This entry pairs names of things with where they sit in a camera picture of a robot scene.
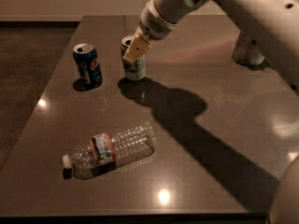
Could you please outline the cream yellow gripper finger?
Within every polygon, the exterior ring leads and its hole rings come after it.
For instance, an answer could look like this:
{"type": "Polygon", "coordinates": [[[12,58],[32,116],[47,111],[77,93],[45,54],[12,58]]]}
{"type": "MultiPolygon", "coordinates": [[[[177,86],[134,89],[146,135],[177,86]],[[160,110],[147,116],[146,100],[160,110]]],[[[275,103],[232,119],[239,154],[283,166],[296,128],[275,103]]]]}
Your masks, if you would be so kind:
{"type": "Polygon", "coordinates": [[[135,34],[128,49],[123,55],[123,59],[128,63],[134,63],[151,48],[150,37],[145,34],[135,34]]]}

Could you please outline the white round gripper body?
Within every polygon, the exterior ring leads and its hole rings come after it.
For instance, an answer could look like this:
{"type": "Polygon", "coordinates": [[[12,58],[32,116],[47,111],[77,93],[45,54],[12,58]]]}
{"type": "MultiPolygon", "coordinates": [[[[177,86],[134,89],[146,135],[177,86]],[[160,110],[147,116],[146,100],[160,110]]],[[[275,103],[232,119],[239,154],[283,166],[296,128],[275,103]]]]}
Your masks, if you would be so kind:
{"type": "Polygon", "coordinates": [[[143,8],[135,37],[162,40],[174,31],[188,14],[209,0],[149,0],[143,8]]]}

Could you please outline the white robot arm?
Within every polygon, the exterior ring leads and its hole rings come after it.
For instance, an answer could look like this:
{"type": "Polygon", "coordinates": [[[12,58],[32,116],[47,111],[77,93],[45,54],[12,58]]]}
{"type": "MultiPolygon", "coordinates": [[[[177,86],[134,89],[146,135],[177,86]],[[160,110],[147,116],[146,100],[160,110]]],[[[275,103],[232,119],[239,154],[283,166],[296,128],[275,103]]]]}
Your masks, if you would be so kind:
{"type": "MultiPolygon", "coordinates": [[[[133,63],[207,0],[149,0],[123,58],[133,63]]],[[[212,0],[249,37],[253,47],[293,86],[299,80],[298,6],[294,0],[212,0]]]]}

